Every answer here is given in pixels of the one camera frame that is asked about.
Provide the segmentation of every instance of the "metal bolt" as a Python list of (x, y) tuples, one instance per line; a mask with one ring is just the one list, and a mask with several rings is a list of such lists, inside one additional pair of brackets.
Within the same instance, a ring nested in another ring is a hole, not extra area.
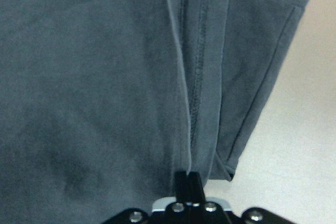
[(174, 212), (183, 212), (184, 211), (184, 205), (182, 203), (175, 203), (172, 205), (172, 209)]
[(205, 210), (208, 212), (214, 212), (217, 210), (216, 204), (213, 202), (205, 203), (204, 207), (205, 207)]
[(257, 210), (253, 210), (251, 211), (248, 216), (250, 217), (251, 220), (254, 220), (254, 221), (261, 221), (262, 220), (262, 214), (261, 212), (257, 211)]
[(133, 212), (130, 214), (130, 221), (133, 223), (139, 222), (142, 220), (142, 213), (140, 212)]

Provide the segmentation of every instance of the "gray fabric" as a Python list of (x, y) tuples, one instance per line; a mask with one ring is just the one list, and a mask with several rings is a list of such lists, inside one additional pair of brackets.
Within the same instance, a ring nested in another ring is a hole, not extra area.
[(308, 0), (0, 0), (0, 222), (231, 180)]

